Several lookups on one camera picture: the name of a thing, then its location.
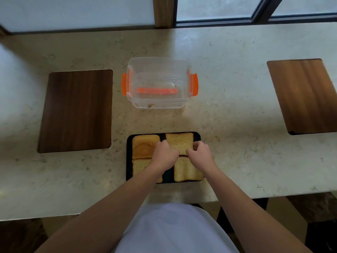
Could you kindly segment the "person's right hand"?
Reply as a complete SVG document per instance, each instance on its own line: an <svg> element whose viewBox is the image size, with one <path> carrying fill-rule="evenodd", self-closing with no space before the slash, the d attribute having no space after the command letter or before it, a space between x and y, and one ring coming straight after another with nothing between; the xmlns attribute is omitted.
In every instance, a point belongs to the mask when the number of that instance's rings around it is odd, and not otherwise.
<svg viewBox="0 0 337 253"><path fill-rule="evenodd" d="M186 154L189 157L193 166L203 175L207 175L219 169L213 159L210 148L208 153L197 153L194 152L192 149L187 149Z"/></svg>

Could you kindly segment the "person's left hand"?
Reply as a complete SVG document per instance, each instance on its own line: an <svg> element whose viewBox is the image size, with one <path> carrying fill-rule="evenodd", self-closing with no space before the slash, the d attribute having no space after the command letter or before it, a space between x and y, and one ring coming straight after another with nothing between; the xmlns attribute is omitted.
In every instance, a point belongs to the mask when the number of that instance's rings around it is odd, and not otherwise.
<svg viewBox="0 0 337 253"><path fill-rule="evenodd" d="M173 167L179 157L179 151L172 149L170 153L153 153L150 166L163 174Z"/></svg>

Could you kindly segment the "pale toasted bread slice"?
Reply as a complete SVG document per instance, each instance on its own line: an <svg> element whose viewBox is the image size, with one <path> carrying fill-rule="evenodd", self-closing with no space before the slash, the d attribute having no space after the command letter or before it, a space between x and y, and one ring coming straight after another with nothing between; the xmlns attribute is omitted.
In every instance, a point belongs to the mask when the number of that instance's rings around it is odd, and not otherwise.
<svg viewBox="0 0 337 253"><path fill-rule="evenodd" d="M165 137L170 148L178 150L179 156L187 156L186 150L193 150L193 133L166 133Z"/></svg>
<svg viewBox="0 0 337 253"><path fill-rule="evenodd" d="M174 165L174 181L201 181L204 179L203 174L197 170L191 163L189 157L178 157Z"/></svg>
<svg viewBox="0 0 337 253"><path fill-rule="evenodd" d="M162 183L163 169L159 162L150 159L137 159L133 161L132 180L137 183Z"/></svg>

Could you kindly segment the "person's right forearm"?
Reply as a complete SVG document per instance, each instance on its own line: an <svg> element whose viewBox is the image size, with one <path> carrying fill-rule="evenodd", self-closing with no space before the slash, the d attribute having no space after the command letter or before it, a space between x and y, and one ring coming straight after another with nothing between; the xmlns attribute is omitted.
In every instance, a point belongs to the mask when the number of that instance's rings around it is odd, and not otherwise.
<svg viewBox="0 0 337 253"><path fill-rule="evenodd" d="M214 163L199 168L246 253L313 253Z"/></svg>

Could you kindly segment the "person's left forearm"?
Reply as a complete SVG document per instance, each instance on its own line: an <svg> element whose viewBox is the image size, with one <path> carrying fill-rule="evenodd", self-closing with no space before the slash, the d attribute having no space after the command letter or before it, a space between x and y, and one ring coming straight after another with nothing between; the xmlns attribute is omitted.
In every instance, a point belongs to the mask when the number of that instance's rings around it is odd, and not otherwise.
<svg viewBox="0 0 337 253"><path fill-rule="evenodd" d="M122 186L69 221L35 253L110 253L160 176L172 166L152 161Z"/></svg>

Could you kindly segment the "golden crusty bread slice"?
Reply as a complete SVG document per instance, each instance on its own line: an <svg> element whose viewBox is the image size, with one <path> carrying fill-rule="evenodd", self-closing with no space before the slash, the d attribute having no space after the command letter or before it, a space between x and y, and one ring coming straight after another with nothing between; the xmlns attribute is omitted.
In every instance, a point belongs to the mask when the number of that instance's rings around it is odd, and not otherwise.
<svg viewBox="0 0 337 253"><path fill-rule="evenodd" d="M158 135L138 135L132 140L132 159L152 158L157 142L160 142Z"/></svg>

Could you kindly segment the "black rectangular tray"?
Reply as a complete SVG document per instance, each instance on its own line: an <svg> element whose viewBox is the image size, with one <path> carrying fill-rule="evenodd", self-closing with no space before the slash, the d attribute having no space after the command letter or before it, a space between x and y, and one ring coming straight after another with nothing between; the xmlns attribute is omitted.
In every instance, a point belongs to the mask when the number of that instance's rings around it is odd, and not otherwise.
<svg viewBox="0 0 337 253"><path fill-rule="evenodd" d="M194 142L200 141L201 136L198 132L192 132L193 133L193 140ZM166 140L165 137L166 133L157 133L155 135L158 135L160 137L160 141ZM141 134L133 134L130 135L127 138L127 143L126 143L126 180L128 181L129 179L132 178L133 176L133 159L132 159L132 140L135 136L138 136ZM169 170L166 170L164 174L162 175L163 182L162 183L185 183L185 182L193 182L193 181L184 181L184 182L175 182L174 181L174 166L171 167Z"/></svg>

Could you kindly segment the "clear container with orange clips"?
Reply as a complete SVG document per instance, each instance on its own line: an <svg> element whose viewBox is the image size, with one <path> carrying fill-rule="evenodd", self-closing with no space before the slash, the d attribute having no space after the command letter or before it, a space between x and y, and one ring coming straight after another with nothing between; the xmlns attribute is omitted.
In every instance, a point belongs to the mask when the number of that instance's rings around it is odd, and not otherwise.
<svg viewBox="0 0 337 253"><path fill-rule="evenodd" d="M199 80L188 60L135 57L121 79L121 93L139 109L180 109L199 93Z"/></svg>

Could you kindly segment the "person's white garment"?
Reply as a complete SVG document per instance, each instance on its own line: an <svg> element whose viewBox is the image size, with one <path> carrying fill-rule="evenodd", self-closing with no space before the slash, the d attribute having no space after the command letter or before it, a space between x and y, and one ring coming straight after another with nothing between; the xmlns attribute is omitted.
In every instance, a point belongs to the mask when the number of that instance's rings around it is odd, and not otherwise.
<svg viewBox="0 0 337 253"><path fill-rule="evenodd" d="M142 206L112 253L239 253L202 208L182 203Z"/></svg>

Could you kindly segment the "dark wooden board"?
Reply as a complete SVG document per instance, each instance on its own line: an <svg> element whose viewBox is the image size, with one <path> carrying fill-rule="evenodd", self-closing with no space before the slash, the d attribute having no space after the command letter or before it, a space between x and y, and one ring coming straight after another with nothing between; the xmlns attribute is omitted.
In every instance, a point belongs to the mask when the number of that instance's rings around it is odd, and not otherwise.
<svg viewBox="0 0 337 253"><path fill-rule="evenodd" d="M37 152L109 148L112 96L111 69L50 73Z"/></svg>

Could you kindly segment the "light brown wooden board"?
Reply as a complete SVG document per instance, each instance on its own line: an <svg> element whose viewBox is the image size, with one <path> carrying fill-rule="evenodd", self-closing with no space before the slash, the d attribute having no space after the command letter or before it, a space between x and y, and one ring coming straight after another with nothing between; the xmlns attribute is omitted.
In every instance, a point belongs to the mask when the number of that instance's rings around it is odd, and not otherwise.
<svg viewBox="0 0 337 253"><path fill-rule="evenodd" d="M337 91L323 60L270 60L267 67L290 135L337 132Z"/></svg>

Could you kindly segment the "wooden post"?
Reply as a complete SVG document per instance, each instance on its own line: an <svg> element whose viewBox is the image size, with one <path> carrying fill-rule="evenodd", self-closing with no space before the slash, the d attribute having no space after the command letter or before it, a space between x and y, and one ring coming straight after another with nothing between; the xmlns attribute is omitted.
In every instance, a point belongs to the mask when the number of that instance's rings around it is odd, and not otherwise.
<svg viewBox="0 0 337 253"><path fill-rule="evenodd" d="M153 0L155 27L168 29L173 27L174 0Z"/></svg>

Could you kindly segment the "dark window frame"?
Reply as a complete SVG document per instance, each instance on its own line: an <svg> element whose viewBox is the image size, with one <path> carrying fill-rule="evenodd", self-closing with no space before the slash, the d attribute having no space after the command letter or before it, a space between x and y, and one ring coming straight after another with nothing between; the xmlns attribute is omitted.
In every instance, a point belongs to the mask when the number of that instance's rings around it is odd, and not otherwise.
<svg viewBox="0 0 337 253"><path fill-rule="evenodd" d="M260 0L249 17L214 18L201 20L177 20L178 1L174 0L173 28L202 28L244 25L305 24L319 22L337 22L336 12L274 15L283 0Z"/></svg>

